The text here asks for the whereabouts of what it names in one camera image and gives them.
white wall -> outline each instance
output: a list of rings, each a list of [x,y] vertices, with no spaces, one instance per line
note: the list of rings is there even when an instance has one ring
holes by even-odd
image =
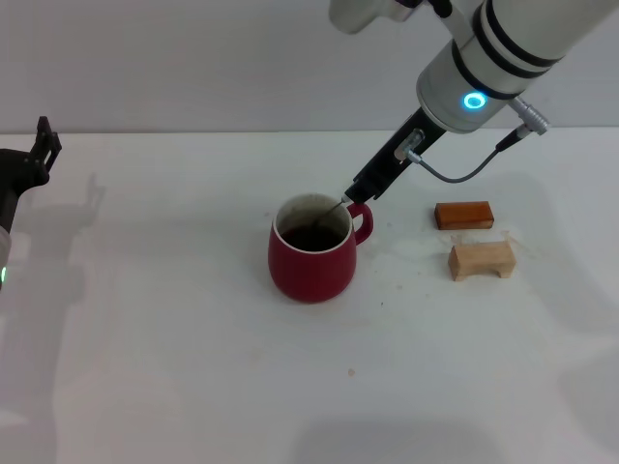
[[[359,36],[329,0],[1,0],[0,131],[395,129],[449,39],[426,9]],[[525,96],[555,126],[619,125],[619,15]],[[511,127],[507,111],[492,121]]]

wooden block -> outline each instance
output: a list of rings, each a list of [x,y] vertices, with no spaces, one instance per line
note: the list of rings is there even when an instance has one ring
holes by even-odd
[[[456,245],[449,256],[449,267],[455,281],[488,272],[509,278],[516,267],[516,257],[509,242]]]
[[[494,216],[487,201],[437,203],[434,210],[438,230],[491,229]]]

mug handle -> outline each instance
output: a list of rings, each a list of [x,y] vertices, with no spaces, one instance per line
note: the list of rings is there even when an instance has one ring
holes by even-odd
[[[374,230],[374,216],[372,215],[369,206],[365,204],[358,205],[353,203],[347,208],[353,219],[359,216],[364,218],[364,222],[361,224],[359,230],[355,230],[355,242],[357,242],[357,245],[360,245],[369,238]]]

cable connector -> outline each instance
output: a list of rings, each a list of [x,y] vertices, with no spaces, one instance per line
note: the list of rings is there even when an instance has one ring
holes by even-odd
[[[415,149],[419,147],[425,139],[426,133],[419,128],[415,128],[394,151],[396,159],[400,161],[404,161],[407,158],[410,159],[410,155],[415,152]]]
[[[526,124],[518,126],[512,130],[508,136],[496,144],[496,151],[504,152],[508,148],[516,145],[523,138],[526,138],[531,133],[533,132],[526,126]]]
[[[537,135],[544,135],[550,130],[550,121],[532,104],[527,103],[521,97],[511,100],[509,105],[530,131],[536,132]]]
[[[415,164],[421,164],[421,162],[423,161],[421,155],[417,155],[415,152],[408,152],[408,155],[406,157]]]

black cable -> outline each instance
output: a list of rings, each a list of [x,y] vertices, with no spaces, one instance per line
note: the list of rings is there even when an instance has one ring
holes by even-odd
[[[440,179],[443,182],[447,182],[448,184],[461,184],[462,182],[466,182],[469,181],[471,179],[473,179],[475,176],[477,176],[480,172],[482,172],[484,170],[484,168],[486,166],[488,166],[488,164],[494,160],[494,158],[501,152],[504,152],[505,150],[507,150],[508,148],[516,145],[520,140],[522,140],[520,138],[520,136],[518,135],[517,130],[513,130],[507,137],[505,137],[503,140],[501,140],[497,145],[496,148],[494,149],[494,151],[490,154],[489,157],[486,158],[486,160],[480,164],[480,167],[478,167],[477,169],[475,169],[473,172],[471,172],[468,176],[464,176],[464,177],[460,177],[459,179],[450,179],[449,177],[445,177],[442,174],[440,174],[439,172],[436,172],[434,169],[432,169],[431,166],[427,165],[427,163],[423,160],[419,161],[419,165],[422,166],[427,172],[429,172],[432,176],[436,177],[437,179]]]
[[[422,166],[432,176],[440,179],[443,182],[447,182],[448,184],[461,184],[462,182],[466,182],[466,181],[468,181],[470,179],[473,179],[480,172],[482,172],[484,170],[484,168],[487,166],[487,164],[489,162],[491,162],[492,160],[494,160],[494,157],[496,157],[499,153],[501,153],[501,152],[499,152],[498,150],[494,150],[492,152],[492,154],[489,157],[487,157],[486,160],[480,165],[480,167],[475,169],[468,176],[460,177],[459,179],[450,179],[449,177],[443,176],[442,174],[436,172],[434,169],[432,169],[430,166],[428,166],[427,163],[425,161],[423,161],[423,160],[419,161],[419,165]]]

